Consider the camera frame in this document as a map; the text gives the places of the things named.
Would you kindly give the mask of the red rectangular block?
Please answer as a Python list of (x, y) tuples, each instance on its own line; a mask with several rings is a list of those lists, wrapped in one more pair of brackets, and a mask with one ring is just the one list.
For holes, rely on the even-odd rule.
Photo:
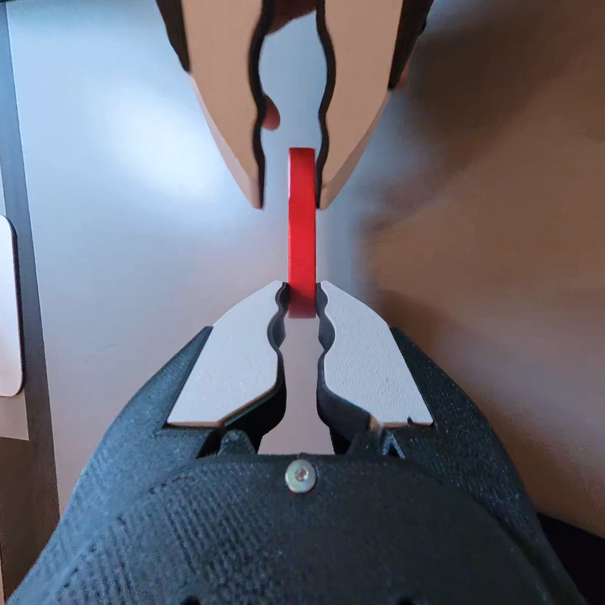
[(316, 315), (316, 200), (314, 149), (289, 149), (289, 317)]

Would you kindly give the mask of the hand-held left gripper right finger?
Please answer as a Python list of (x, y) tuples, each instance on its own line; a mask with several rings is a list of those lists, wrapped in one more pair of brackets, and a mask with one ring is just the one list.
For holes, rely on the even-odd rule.
[(316, 285), (320, 319), (316, 406), (335, 454), (367, 431), (434, 419), (388, 323), (372, 308), (329, 281)]

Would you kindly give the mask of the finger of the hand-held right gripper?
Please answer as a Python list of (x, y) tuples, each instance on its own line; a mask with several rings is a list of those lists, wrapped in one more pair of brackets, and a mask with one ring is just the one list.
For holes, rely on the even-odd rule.
[(318, 1), (316, 25), (327, 64), (316, 161), (321, 210), (352, 175), (385, 109), (403, 4)]
[(223, 161), (243, 195), (262, 208), (260, 101), (251, 85), (251, 50), (262, 1), (182, 1), (191, 79)]

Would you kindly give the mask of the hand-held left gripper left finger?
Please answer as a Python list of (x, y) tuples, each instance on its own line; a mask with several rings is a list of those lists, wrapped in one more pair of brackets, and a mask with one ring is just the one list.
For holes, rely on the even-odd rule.
[(238, 429), (258, 450), (285, 413), (284, 315), (289, 286), (273, 281), (212, 326), (167, 424), (221, 433)]

